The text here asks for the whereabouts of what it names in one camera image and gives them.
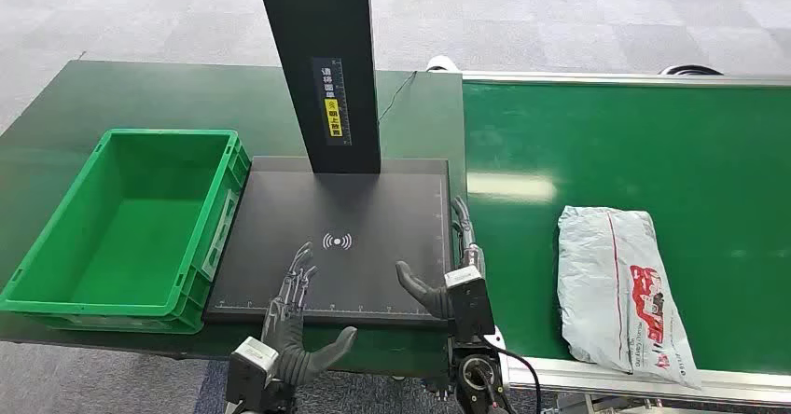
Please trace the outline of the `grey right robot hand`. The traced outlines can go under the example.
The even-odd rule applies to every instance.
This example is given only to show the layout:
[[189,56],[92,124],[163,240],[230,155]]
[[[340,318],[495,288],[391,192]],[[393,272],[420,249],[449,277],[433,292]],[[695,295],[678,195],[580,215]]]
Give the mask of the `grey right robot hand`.
[[[458,235],[461,251],[460,262],[454,269],[475,266],[480,275],[484,277],[485,255],[476,242],[475,230],[468,206],[461,196],[456,196],[451,202],[451,207],[456,217],[452,221],[452,227]],[[409,264],[404,261],[396,261],[395,269],[401,287],[418,301],[428,313],[441,320],[449,320],[453,317],[451,298],[446,286],[432,287],[428,285],[418,278],[412,272]]]

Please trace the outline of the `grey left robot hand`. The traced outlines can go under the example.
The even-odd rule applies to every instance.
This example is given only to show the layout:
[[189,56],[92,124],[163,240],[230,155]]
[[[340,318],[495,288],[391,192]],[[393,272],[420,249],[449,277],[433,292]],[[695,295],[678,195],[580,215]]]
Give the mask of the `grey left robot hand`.
[[271,300],[261,340],[278,352],[274,377],[301,386],[335,365],[353,347],[358,329],[343,328],[335,341],[309,352],[303,345],[304,307],[310,280],[317,271],[312,243],[305,242],[286,270],[277,295]]

